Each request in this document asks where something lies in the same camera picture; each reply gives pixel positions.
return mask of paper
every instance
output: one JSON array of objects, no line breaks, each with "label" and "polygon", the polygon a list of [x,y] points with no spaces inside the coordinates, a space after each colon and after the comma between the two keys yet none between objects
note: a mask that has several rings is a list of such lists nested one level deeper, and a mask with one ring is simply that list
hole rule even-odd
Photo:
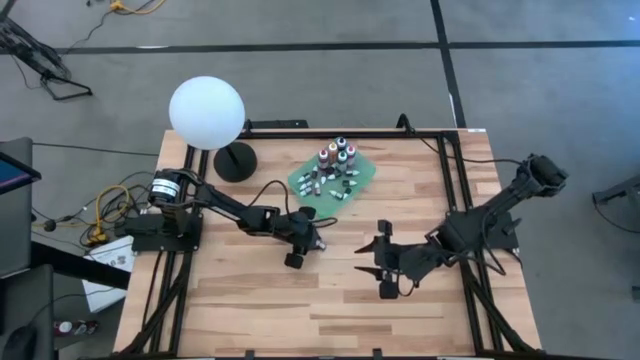
[{"label": "paper", "polygon": [[[99,261],[103,264],[110,265],[120,270],[131,272],[133,271],[133,263],[135,261],[135,256],[133,256],[133,252],[131,251],[132,243],[133,237],[123,237],[116,241],[110,242],[107,245],[92,249],[89,252],[89,254],[91,255],[87,255],[84,258],[87,260]],[[95,284],[86,280],[82,280],[82,285],[84,286],[85,294],[91,294],[95,291],[111,289],[109,286]],[[89,310],[91,310],[92,313],[102,311],[107,307],[113,305],[117,301],[123,299],[126,295],[126,290],[113,289],[110,291],[99,292],[87,296]]]}]

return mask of computer screen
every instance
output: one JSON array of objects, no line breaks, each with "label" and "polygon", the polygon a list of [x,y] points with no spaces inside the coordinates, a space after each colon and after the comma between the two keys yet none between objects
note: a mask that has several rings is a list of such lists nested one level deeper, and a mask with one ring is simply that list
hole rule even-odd
[{"label": "computer screen", "polygon": [[29,166],[0,153],[0,194],[31,184],[40,178],[40,173]]}]

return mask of concrete floor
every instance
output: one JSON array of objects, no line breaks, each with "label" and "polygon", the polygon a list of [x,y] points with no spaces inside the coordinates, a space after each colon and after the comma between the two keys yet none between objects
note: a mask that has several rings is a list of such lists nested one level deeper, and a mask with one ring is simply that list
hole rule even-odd
[{"label": "concrete floor", "polygon": [[[106,4],[20,0],[14,21],[40,41],[68,47],[94,27]],[[141,1],[127,1],[135,6]],[[640,4],[606,0],[441,0],[449,41],[640,39]],[[149,16],[109,16],[86,47],[310,42],[437,41],[426,0],[169,0]],[[590,202],[640,169],[640,49],[452,50],[469,127],[487,128],[496,157],[546,154],[571,174],[552,200],[514,215],[525,277],[544,348],[550,353],[634,359],[640,353],[640,237],[601,220]],[[0,140],[157,152],[169,128],[168,100],[195,75],[233,84],[254,120],[305,118],[313,127],[386,127],[400,112],[414,126],[453,127],[439,50],[361,50],[146,55],[69,55],[74,79],[96,96],[55,103],[27,90],[15,64],[0,56]],[[36,75],[26,70],[31,84]],[[51,216],[72,212],[104,186],[155,159],[71,149],[34,150],[43,174],[34,205]],[[499,166],[503,184],[514,169]],[[624,201],[605,210],[633,227]],[[75,240],[75,232],[56,232]],[[69,252],[72,246],[52,243]],[[57,280],[59,293],[80,291]],[[61,314],[86,307],[69,301]],[[62,359],[108,354],[119,318],[65,348]]]}]

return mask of lamp stand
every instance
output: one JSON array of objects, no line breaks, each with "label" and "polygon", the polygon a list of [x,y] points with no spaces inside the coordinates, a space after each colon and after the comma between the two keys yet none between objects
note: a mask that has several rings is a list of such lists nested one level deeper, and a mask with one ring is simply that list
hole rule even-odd
[{"label": "lamp stand", "polygon": [[222,180],[240,182],[248,179],[258,167],[258,158],[251,146],[232,142],[216,152],[213,168]]}]

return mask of wood grain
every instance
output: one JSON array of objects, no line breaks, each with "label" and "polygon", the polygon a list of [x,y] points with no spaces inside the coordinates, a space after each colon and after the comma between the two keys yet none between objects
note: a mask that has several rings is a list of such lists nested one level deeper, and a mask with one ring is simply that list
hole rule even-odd
[{"label": "wood grain", "polygon": [[[460,138],[465,157],[492,158],[486,133],[460,131]],[[217,189],[245,203],[270,180],[286,183],[287,176],[326,143],[246,142],[258,156],[258,169],[250,179],[225,183],[211,167],[207,174],[207,181]],[[393,222],[393,240],[398,243],[421,241],[443,219],[448,204],[438,156],[419,140],[354,142],[376,164],[377,173],[370,186],[340,210],[340,222],[320,230],[329,248],[308,254],[301,270],[283,265],[289,251],[285,244],[249,237],[229,220],[205,213],[179,355],[242,356],[246,349],[254,349],[258,356],[355,356],[370,355],[374,347],[381,347],[386,355],[473,353],[457,267],[436,269],[412,296],[396,301],[380,300],[377,282],[353,270],[353,266],[373,264],[371,255],[353,251],[377,234],[378,219]],[[158,168],[180,168],[185,153],[184,142],[174,132],[166,132]],[[457,169],[453,161],[450,164],[457,202],[462,204]],[[500,191],[493,164],[467,163],[466,170],[475,205]],[[267,189],[258,203],[284,207],[283,190]],[[295,196],[290,196],[290,207],[298,207]],[[508,255],[497,255],[508,274],[501,277],[490,272],[496,304],[525,341],[539,346],[522,270]],[[125,347],[141,326],[155,256],[142,254],[136,259],[115,350]],[[408,284],[402,282],[401,287],[406,291]],[[165,346],[170,325],[171,318],[163,331]]]}]

